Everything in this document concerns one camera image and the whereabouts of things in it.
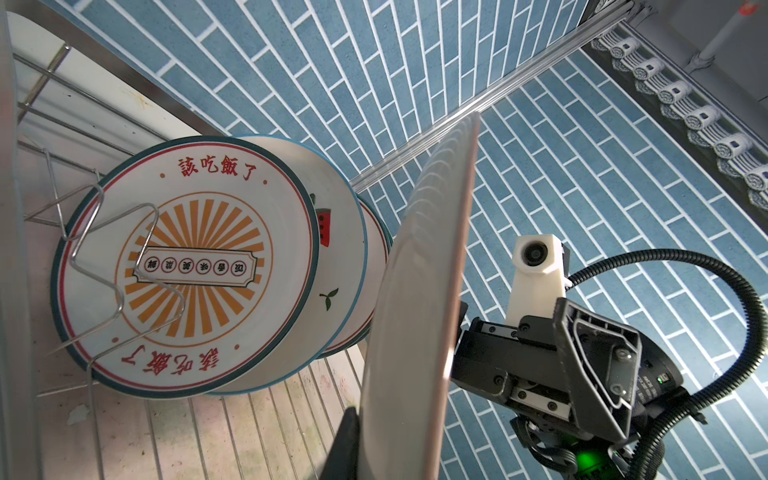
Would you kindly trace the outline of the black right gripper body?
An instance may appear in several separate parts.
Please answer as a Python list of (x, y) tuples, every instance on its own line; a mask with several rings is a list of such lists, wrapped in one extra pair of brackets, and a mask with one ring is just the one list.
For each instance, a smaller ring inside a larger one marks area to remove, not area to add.
[(555, 338), (567, 305), (558, 299), (551, 317), (525, 315), (516, 327), (475, 318), (467, 330), (458, 328), (451, 381), (545, 432), (574, 437), (568, 375)]

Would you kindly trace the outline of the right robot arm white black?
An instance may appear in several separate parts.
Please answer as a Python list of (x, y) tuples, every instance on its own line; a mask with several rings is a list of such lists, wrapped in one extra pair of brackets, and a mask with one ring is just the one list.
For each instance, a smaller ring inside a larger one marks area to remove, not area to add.
[(511, 428), (565, 479), (623, 479), (629, 444), (688, 399), (682, 374), (648, 336), (560, 298), (552, 317), (474, 319), (458, 333), (451, 379), (510, 409)]

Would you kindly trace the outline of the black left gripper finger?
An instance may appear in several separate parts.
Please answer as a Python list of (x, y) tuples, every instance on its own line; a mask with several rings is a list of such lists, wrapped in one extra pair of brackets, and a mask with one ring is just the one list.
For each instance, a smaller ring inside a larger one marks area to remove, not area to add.
[(359, 443), (359, 416), (355, 407), (348, 407), (344, 411), (319, 479), (355, 480), (357, 478)]

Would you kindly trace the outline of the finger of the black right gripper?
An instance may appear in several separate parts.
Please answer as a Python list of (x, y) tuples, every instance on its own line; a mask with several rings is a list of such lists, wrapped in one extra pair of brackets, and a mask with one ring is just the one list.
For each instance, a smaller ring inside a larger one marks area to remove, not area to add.
[(559, 298), (553, 335), (573, 424), (612, 443), (625, 441), (642, 353), (639, 331)]

